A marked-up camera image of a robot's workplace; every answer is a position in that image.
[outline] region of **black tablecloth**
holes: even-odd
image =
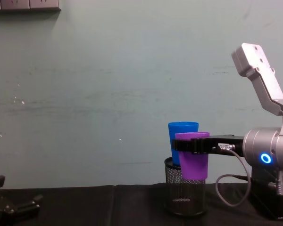
[[[272,221],[257,213],[249,201],[235,208],[226,206],[214,186],[206,186],[207,213],[195,219],[180,218],[164,210],[165,184],[1,192],[15,203],[44,195],[39,217],[17,226],[283,226],[283,221]],[[222,184],[220,190],[229,201],[238,202],[245,184]]]

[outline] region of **purple cup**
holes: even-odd
[[[178,140],[209,137],[209,132],[176,133]],[[208,154],[178,152],[183,178],[187,180],[204,180],[208,178]]]

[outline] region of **blue led ring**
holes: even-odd
[[[269,164],[269,163],[272,162],[272,158],[266,153],[261,154],[261,160],[262,160],[262,162],[264,162],[266,164]]]

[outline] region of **black mesh pencil holder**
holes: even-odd
[[[165,160],[165,208],[173,214],[194,217],[205,213],[205,180],[185,180],[180,166],[173,165],[172,157]]]

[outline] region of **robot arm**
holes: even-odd
[[[259,45],[243,43],[232,53],[232,58],[239,75],[251,80],[262,107],[283,117],[283,92],[263,49]],[[277,180],[271,187],[276,188],[277,195],[283,195],[283,123],[281,128],[252,129],[245,137],[210,136],[190,141],[176,140],[174,147],[193,154],[235,154],[238,158],[244,157],[256,169],[275,170]]]

